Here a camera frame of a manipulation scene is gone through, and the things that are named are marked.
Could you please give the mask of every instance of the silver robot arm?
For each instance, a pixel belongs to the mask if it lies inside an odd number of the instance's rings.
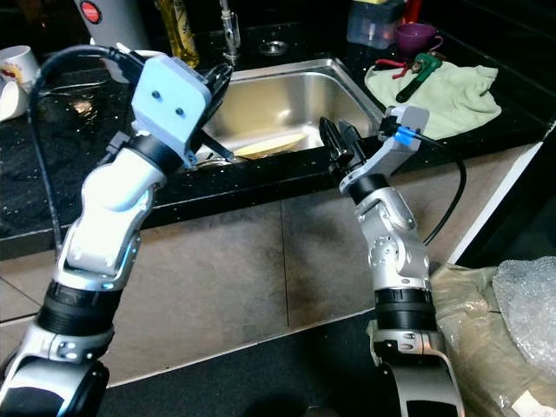
[[[210,75],[216,86],[176,58],[145,63],[132,100],[140,134],[83,184],[82,214],[11,360],[0,415],[96,415],[109,378],[98,359],[114,335],[112,320],[139,249],[139,228],[166,176],[191,164],[190,137],[215,110],[231,67]]]
[[[375,320],[370,326],[371,355],[391,395],[382,415],[412,417],[465,415],[457,381],[436,326],[427,248],[415,219],[387,178],[420,146],[428,112],[408,106],[390,108],[381,125],[381,147],[367,159],[357,130],[340,121],[338,130],[321,119],[320,132],[331,157],[340,191],[350,195],[368,245]]]

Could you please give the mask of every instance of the yellow bottle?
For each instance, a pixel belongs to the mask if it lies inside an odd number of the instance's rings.
[[[164,26],[166,26],[166,31],[168,32],[172,54],[178,56],[187,65],[194,68],[199,63],[199,54],[197,54],[195,48],[183,0],[157,1]]]

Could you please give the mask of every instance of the black cable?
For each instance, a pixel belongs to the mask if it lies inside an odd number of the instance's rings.
[[[58,216],[58,210],[56,207],[56,198],[54,195],[54,189],[52,187],[52,181],[50,180],[50,175],[46,161],[44,160],[44,149],[40,141],[40,135],[38,130],[38,111],[37,105],[41,98],[39,96],[40,90],[46,84],[46,78],[50,72],[60,65],[60,63],[66,62],[70,59],[81,57],[81,56],[96,56],[102,58],[108,58],[112,61],[118,63],[118,66],[125,73],[129,74],[131,82],[136,82],[136,79],[141,74],[142,66],[144,62],[137,56],[132,56],[125,54],[120,50],[115,48],[107,48],[98,45],[78,45],[71,46],[65,50],[61,50],[47,59],[41,69],[38,71],[36,80],[33,84],[33,88],[29,95],[29,107],[27,112],[27,120],[31,127],[31,141],[33,142],[33,148],[35,149],[36,159],[38,160],[38,165],[41,170],[41,175],[43,177],[44,191],[46,192],[46,198],[49,204],[50,218],[52,221],[52,232],[54,233],[54,243],[56,257],[62,249],[62,230],[60,228],[60,220]]]
[[[458,202],[460,202],[461,195],[463,195],[463,190],[466,187],[467,172],[466,172],[466,167],[463,164],[463,160],[461,159],[461,157],[457,153],[455,153],[453,150],[451,150],[448,146],[446,146],[445,144],[443,144],[441,142],[437,142],[434,139],[431,139],[430,137],[426,137],[419,132],[417,132],[415,137],[417,139],[419,139],[420,141],[429,145],[431,148],[440,149],[442,152],[449,155],[450,158],[452,159],[452,161],[454,161],[456,163],[456,165],[458,166],[458,170],[460,171],[460,185],[458,186],[458,189],[455,192],[455,195],[453,196],[453,200],[450,203],[450,205],[448,206],[448,209],[447,209],[446,213],[442,216],[442,218],[440,219],[438,224],[433,228],[433,231],[430,233],[430,235],[427,237],[427,239],[425,239],[424,243],[426,245],[428,245],[431,242],[431,240],[434,239],[434,237],[436,237],[436,235],[444,227],[444,225],[446,224],[446,222],[448,221],[448,219],[452,215],[455,207],[458,205]]]

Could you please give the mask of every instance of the metal sink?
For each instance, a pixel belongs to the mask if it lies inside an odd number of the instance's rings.
[[[232,151],[303,134],[303,139],[288,148],[291,152],[322,146],[321,116],[333,122],[346,120],[362,136],[370,136],[382,113],[339,61],[318,59],[235,72],[222,106],[203,129]],[[203,146],[197,158],[203,161],[210,154]]]

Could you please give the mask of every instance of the dish towel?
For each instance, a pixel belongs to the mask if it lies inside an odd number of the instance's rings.
[[[417,75],[407,72],[402,78],[392,79],[400,69],[374,72],[365,76],[369,91],[385,106],[400,105],[396,95]],[[498,70],[479,65],[458,67],[442,63],[433,74],[403,104],[430,111],[424,134],[432,139],[442,139],[467,132],[490,122],[501,113],[501,108],[488,92]]]

